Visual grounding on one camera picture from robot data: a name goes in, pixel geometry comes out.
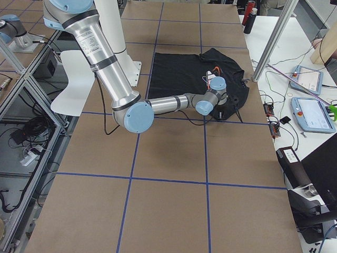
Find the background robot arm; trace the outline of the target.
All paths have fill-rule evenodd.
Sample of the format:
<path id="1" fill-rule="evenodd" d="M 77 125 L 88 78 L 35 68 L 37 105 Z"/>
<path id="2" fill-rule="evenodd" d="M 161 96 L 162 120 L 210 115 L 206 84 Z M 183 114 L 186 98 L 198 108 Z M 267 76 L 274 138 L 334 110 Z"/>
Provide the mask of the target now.
<path id="1" fill-rule="evenodd" d="M 33 53 L 37 47 L 37 44 L 33 43 L 34 36 L 14 14 L 1 16 L 1 39 L 15 53 Z"/>

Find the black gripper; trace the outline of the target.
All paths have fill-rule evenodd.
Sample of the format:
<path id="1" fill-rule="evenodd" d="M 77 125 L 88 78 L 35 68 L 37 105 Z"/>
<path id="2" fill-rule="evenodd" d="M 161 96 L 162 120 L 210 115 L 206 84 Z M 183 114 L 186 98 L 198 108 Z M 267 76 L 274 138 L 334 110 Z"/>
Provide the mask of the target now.
<path id="1" fill-rule="evenodd" d="M 235 114 L 239 109 L 238 103 L 238 97 L 230 95 L 224 104 L 217 106 L 217 119 L 228 119 Z"/>

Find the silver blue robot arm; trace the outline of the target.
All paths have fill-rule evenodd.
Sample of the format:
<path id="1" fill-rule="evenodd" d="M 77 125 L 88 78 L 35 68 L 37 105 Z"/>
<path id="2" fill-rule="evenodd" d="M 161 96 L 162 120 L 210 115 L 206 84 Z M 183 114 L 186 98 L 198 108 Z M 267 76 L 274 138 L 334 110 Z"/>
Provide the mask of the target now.
<path id="1" fill-rule="evenodd" d="M 126 53 L 114 53 L 125 46 L 117 2 L 44 1 L 44 22 L 49 28 L 72 34 L 92 72 L 98 75 L 112 98 L 115 121 L 128 131 L 147 131 L 156 114 L 194 108 L 206 116 L 229 95 L 223 77 L 214 77 L 204 94 L 185 93 L 165 98 L 142 100 L 132 89 L 130 73 L 140 67 Z"/>

